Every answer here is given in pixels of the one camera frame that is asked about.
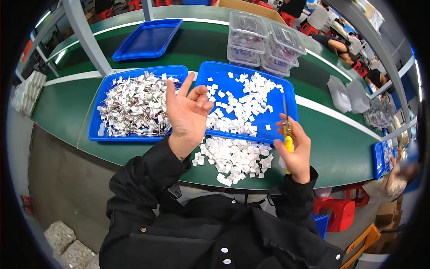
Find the white shirt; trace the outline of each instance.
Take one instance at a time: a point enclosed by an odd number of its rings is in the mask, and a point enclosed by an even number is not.
[[[350,53],[357,55],[361,50],[361,42],[355,36],[350,35],[348,38],[351,45],[349,46]]]
[[[325,7],[315,3],[307,3],[309,9],[313,9],[312,14],[307,18],[307,22],[317,30],[321,30],[326,21],[329,20],[329,12]]]

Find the cardboard box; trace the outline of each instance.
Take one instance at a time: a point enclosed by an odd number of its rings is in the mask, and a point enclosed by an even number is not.
[[[229,9],[249,12],[286,25],[285,21],[282,19],[278,12],[273,9],[268,9],[267,7],[259,6],[253,3],[248,3],[240,0],[218,0],[214,6],[227,7]]]
[[[394,216],[397,214],[397,203],[396,201],[386,204],[381,204],[376,213],[375,225],[386,226],[393,222]]]

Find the black jacket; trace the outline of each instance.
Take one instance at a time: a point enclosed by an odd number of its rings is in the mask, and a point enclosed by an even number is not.
[[[310,217],[318,176],[312,167],[307,184],[285,178],[274,201],[278,218],[222,195],[193,199],[176,213],[161,206],[156,217],[152,209],[163,188],[190,168],[190,156],[180,162],[165,138],[112,177],[116,195],[107,202],[111,224],[100,249],[101,269],[341,266],[343,251],[318,235]]]

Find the gray floor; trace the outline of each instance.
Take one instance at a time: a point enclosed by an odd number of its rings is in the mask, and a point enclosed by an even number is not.
[[[35,217],[45,230],[62,220],[79,240],[98,250],[108,232],[106,201],[109,179],[119,166],[82,152],[36,128],[31,143],[29,189]],[[344,193],[334,193],[344,198]],[[375,220],[378,207],[356,208],[354,223],[344,232],[327,233],[326,241],[346,249]],[[274,214],[274,208],[268,208]],[[348,260],[355,251],[347,255]]]

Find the clear plastic container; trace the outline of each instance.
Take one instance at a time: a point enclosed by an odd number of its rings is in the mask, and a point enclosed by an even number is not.
[[[264,39],[269,37],[261,17],[238,11],[230,12],[229,44],[264,53]]]
[[[232,65],[244,66],[248,68],[254,68],[260,66],[260,54],[257,54],[258,57],[255,59],[246,59],[247,61],[240,60],[237,57],[232,57],[232,55],[237,56],[237,54],[232,53],[232,49],[230,46],[227,46],[227,59]]]
[[[285,68],[283,70],[277,70],[277,69],[270,68],[270,66],[267,65],[265,54],[260,54],[260,60],[261,60],[261,66],[260,66],[261,71],[275,75],[277,77],[289,77],[290,76],[290,70],[289,69]]]
[[[296,55],[306,55],[306,49],[296,30],[275,22],[270,22],[270,28],[275,44],[280,45],[285,51],[295,52]]]
[[[269,67],[273,69],[279,69],[279,68],[291,69],[293,67],[298,67],[297,58],[295,59],[278,58],[274,54],[270,44],[267,44],[267,43],[265,44],[264,48],[266,50],[266,60]]]

